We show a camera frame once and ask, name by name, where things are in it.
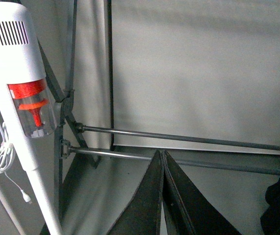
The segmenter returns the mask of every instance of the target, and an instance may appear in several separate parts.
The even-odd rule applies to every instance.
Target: metal rod
[[[114,157],[114,158],[145,160],[145,161],[150,161],[152,159],[149,156],[145,156],[145,155],[141,155],[141,154],[112,152],[112,151],[104,150],[104,149],[80,148],[80,147],[73,147],[73,146],[70,147],[70,152],[106,156],[106,157]],[[187,161],[187,160],[176,160],[176,162],[180,165],[190,165],[190,166],[198,166],[198,167],[205,167],[205,168],[235,170],[235,171],[244,171],[244,172],[270,174],[270,175],[280,175],[280,169],[266,169],[266,168],[251,167],[251,166],[234,166],[234,165],[227,165],[227,164],[207,163],[207,162]]]
[[[149,132],[140,132],[140,131],[118,130],[118,129],[111,129],[111,128],[103,128],[103,127],[93,127],[93,126],[82,126],[82,130],[118,134],[118,135],[127,135],[127,136],[148,137],[148,138],[156,138],[156,139],[188,141],[188,142],[209,143],[209,144],[220,144],[220,145],[238,146],[238,147],[246,147],[246,148],[270,149],[270,150],[280,151],[279,145],[271,145],[271,144],[225,141],[225,140],[207,139],[207,138],[198,138],[198,137],[189,137],[189,136],[176,136],[176,135],[149,133]]]

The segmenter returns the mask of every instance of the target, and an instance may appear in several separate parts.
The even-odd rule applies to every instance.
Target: gray wall
[[[280,1],[120,0],[112,15],[116,128],[280,145]]]

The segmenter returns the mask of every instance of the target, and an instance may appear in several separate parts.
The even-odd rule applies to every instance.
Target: metal bracket
[[[83,133],[84,132],[84,125],[81,122],[76,123],[76,129],[78,132]]]
[[[70,147],[71,143],[68,140],[62,139],[60,140],[60,145],[61,145],[61,159],[67,159],[70,156]]]
[[[75,99],[75,91],[72,89],[68,92],[68,96],[62,100],[61,115],[63,118],[69,115],[73,109],[73,103]]]

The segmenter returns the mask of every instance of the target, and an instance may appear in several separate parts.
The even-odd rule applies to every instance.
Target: white pole
[[[62,235],[57,213],[48,197],[39,169],[27,171],[26,173],[51,235]]]

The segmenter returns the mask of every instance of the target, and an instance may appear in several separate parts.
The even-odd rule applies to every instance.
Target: red band
[[[42,92],[45,87],[45,80],[37,80],[34,82],[26,82],[20,84],[8,84],[12,98],[22,99]]]

